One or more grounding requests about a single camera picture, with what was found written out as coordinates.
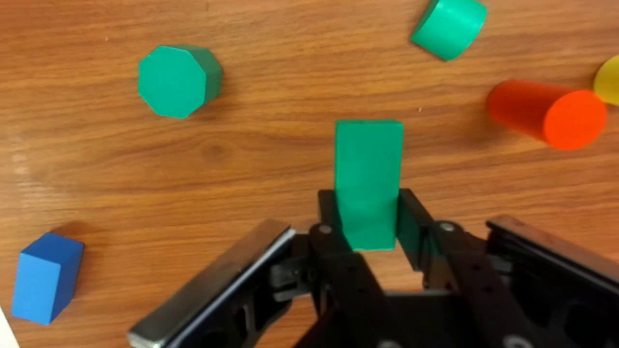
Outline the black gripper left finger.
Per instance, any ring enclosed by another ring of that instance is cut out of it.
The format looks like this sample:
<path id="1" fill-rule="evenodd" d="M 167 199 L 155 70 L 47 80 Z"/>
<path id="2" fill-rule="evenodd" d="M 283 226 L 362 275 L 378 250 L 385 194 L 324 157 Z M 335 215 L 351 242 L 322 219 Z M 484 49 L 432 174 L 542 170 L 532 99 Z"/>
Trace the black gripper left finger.
<path id="1" fill-rule="evenodd" d="M 333 190 L 318 194 L 318 211 L 320 223 L 308 234 L 298 234 L 269 269 L 277 302 L 293 302 L 302 294 L 314 300 L 318 319 L 295 348 L 378 348 L 385 339 L 380 327 L 382 288 L 343 234 Z"/>

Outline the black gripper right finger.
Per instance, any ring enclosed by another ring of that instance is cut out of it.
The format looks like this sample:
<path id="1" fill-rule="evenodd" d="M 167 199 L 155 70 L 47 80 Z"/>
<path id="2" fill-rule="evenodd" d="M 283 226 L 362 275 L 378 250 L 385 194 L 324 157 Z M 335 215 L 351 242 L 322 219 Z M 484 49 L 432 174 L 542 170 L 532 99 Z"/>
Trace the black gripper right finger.
<path id="1" fill-rule="evenodd" d="M 461 225 L 436 221 L 411 192 L 399 194 L 397 238 L 424 275 L 418 321 L 434 348 L 540 348 L 542 339 L 486 255 Z"/>

